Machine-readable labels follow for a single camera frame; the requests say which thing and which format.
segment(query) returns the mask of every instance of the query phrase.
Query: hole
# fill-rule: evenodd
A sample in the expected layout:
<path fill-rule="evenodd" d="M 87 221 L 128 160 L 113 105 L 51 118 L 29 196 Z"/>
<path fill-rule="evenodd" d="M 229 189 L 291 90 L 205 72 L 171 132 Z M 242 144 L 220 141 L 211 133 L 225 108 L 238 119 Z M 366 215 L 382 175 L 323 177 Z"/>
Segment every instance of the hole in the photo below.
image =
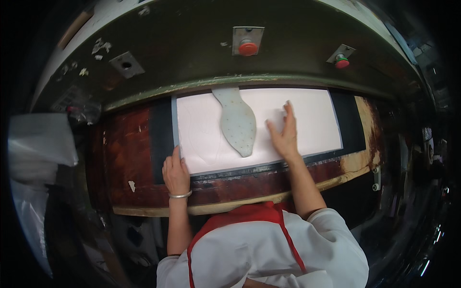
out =
<path fill-rule="evenodd" d="M 125 70 L 128 70 L 129 68 L 131 68 L 131 66 L 132 66 L 132 65 L 131 65 L 130 62 L 123 62 L 123 63 L 122 63 L 122 67 L 123 67 L 123 69 L 125 69 Z"/>

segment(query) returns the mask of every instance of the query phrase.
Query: green painted edge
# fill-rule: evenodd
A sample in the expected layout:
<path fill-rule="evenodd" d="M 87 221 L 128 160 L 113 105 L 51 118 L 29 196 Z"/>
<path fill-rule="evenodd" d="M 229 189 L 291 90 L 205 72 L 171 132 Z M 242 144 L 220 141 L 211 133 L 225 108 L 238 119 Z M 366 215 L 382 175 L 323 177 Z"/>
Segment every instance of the green painted edge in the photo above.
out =
<path fill-rule="evenodd" d="M 136 102 L 147 100 L 153 97 L 158 97 L 164 94 L 170 94 L 177 91 L 191 89 L 193 90 L 204 90 L 215 86 L 224 86 L 229 84 L 234 85 L 249 85 L 249 82 L 271 82 L 271 84 L 295 84 L 295 85 L 306 85 L 306 86 L 320 86 L 330 88 L 344 88 L 357 92 L 368 93 L 370 95 L 394 100 L 396 97 L 389 93 L 383 93 L 374 88 L 369 88 L 362 85 L 357 85 L 347 81 L 339 81 L 329 78 L 306 76 L 306 75 L 292 75 L 292 74 L 258 74 L 258 75 L 233 75 L 233 76 L 218 76 L 213 78 L 205 78 L 200 80 L 192 80 L 186 82 L 180 82 L 168 86 L 160 86 L 156 89 L 152 89 L 145 92 L 140 92 L 135 95 L 128 96 L 126 98 L 116 100 L 107 103 L 103 106 L 104 112 L 109 112 L 121 107 L 132 105 Z"/>

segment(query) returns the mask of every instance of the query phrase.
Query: bracelet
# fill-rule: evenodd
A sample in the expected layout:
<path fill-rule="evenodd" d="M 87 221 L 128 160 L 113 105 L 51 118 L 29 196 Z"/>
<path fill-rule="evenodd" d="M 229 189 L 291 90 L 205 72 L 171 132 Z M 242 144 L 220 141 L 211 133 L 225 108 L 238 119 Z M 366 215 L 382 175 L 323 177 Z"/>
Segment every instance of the bracelet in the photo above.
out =
<path fill-rule="evenodd" d="M 170 196 L 170 198 L 187 198 L 191 194 L 192 194 L 192 190 L 190 190 L 189 192 L 187 192 L 186 194 L 183 194 L 183 195 L 172 195 L 170 192 L 168 192 L 168 195 Z"/>

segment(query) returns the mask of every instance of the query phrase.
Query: plastic sheet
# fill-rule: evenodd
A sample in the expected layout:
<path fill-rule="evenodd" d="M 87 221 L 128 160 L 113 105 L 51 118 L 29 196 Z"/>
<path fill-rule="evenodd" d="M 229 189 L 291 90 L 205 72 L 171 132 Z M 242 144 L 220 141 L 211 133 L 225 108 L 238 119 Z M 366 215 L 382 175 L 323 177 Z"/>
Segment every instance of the plastic sheet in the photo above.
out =
<path fill-rule="evenodd" d="M 48 200 L 45 184 L 54 184 L 58 164 L 75 166 L 77 150 L 67 115 L 13 116 L 8 135 L 11 192 L 16 213 L 32 253 L 51 277 L 44 219 Z"/>

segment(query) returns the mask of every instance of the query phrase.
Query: red button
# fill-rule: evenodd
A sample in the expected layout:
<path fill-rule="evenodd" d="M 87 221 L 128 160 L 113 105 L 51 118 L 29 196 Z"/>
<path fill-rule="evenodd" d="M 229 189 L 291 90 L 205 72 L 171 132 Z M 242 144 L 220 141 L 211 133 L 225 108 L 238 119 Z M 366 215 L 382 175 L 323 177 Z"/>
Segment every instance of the red button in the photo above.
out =
<path fill-rule="evenodd" d="M 255 55 L 258 52 L 258 46 L 254 43 L 245 43 L 240 45 L 238 51 L 243 56 L 251 56 Z"/>
<path fill-rule="evenodd" d="M 338 69 L 347 67 L 347 66 L 349 66 L 349 61 L 347 61 L 347 60 L 339 60 L 338 62 L 336 62 L 335 66 Z"/>

